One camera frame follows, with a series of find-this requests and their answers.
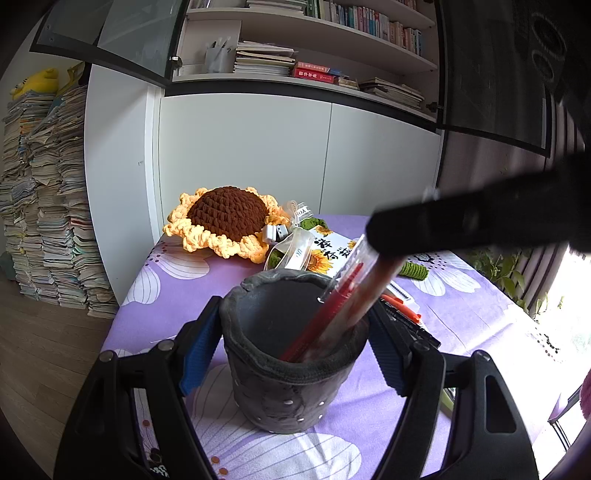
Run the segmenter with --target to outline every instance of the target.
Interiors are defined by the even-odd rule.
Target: pen cup
[[[259,428],[297,433],[315,425],[365,346],[368,323],[361,321],[324,358],[278,359],[314,316],[329,281],[315,273],[268,270],[245,279],[222,301],[234,399]]]

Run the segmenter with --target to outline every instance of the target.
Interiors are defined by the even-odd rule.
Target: white flower print
[[[212,253],[209,248],[189,253],[181,245],[161,240],[152,249],[121,306],[133,301],[143,304],[156,301],[160,295],[160,278],[154,267],[179,280],[192,280],[207,275],[209,265],[204,259]]]
[[[132,301],[144,304],[153,303],[158,298],[158,295],[160,295],[160,279],[156,272],[146,264],[139,271],[138,276],[135,277],[121,306]]]
[[[474,293],[477,288],[480,288],[476,280],[458,270],[474,269],[451,252],[413,255],[409,261],[422,264],[429,269],[429,275],[425,280],[413,280],[419,290],[429,295],[443,296],[446,284],[464,293]]]
[[[151,425],[147,402],[136,395],[138,422]],[[228,364],[212,368],[187,400],[193,427],[214,471],[227,480],[348,480],[361,466],[361,453],[350,442],[324,433],[281,435],[255,427],[238,409]],[[153,430],[142,430],[149,455],[157,447]]]

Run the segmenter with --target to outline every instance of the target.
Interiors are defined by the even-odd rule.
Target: yellow plush toy
[[[37,93],[55,93],[60,87],[58,80],[59,72],[57,69],[45,69],[31,75],[29,78],[24,79],[16,87],[10,90],[12,100],[17,100],[20,96],[27,93],[29,90],[33,90]]]

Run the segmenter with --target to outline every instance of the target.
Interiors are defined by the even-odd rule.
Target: table
[[[357,238],[367,217],[323,216],[329,228]],[[397,283],[420,306],[440,350],[469,355],[489,352],[519,408],[532,442],[560,395],[558,363],[535,323],[487,279],[451,252],[416,255],[430,269],[425,281]],[[209,250],[189,254],[180,239],[164,236],[147,258],[117,314],[103,350],[119,356],[140,353],[176,335],[197,318],[213,295],[224,296],[245,277],[262,270],[248,260],[225,260]],[[136,390],[144,448],[163,471],[143,390]],[[193,425],[220,478],[371,478],[394,431],[404,399],[386,386],[366,345],[326,415],[294,435],[262,432],[239,411],[222,344],[203,385],[186,399]],[[440,414],[424,474],[438,470],[450,420]]]

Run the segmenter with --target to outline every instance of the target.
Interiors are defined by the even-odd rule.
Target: book spine
[[[323,67],[322,65],[315,65],[314,63],[308,63],[306,61],[299,61],[295,64],[295,67],[298,69],[304,70],[315,70],[317,72],[328,73],[330,71],[330,67]]]
[[[315,72],[314,70],[306,70],[295,68],[292,75],[297,78],[303,78],[307,80],[316,80],[318,82],[334,83],[335,76],[327,73]]]

